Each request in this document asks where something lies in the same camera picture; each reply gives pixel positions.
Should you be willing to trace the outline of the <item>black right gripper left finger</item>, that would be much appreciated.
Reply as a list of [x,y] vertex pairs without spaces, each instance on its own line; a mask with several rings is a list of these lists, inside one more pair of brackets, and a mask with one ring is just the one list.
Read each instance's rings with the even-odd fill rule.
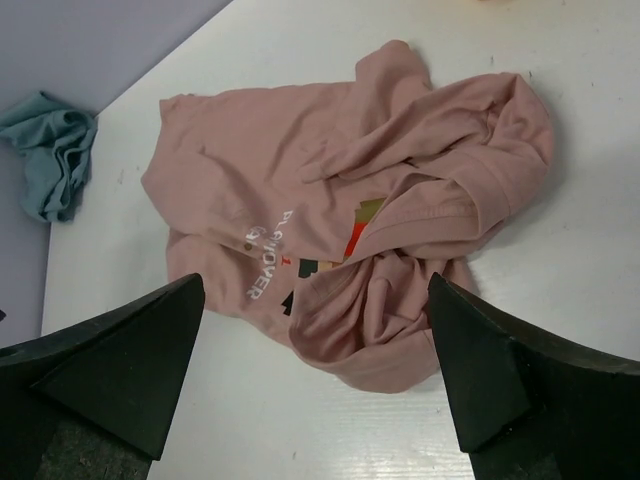
[[4,479],[145,479],[162,456],[205,293],[190,274],[1,350]]

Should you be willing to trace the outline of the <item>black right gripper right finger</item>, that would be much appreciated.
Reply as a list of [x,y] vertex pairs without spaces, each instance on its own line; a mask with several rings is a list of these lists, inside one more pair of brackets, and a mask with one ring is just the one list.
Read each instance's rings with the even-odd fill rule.
[[428,316],[477,479],[636,479],[639,364],[534,326],[441,275]]

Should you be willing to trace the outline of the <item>pink printed t-shirt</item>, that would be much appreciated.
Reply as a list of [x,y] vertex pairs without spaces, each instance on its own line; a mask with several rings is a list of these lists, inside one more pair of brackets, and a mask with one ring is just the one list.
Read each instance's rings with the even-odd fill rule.
[[169,228],[169,277],[199,274],[209,311],[377,393],[437,371],[431,277],[470,287],[467,257],[553,156],[522,76],[435,88],[399,40],[351,81],[179,94],[159,113],[141,182]]

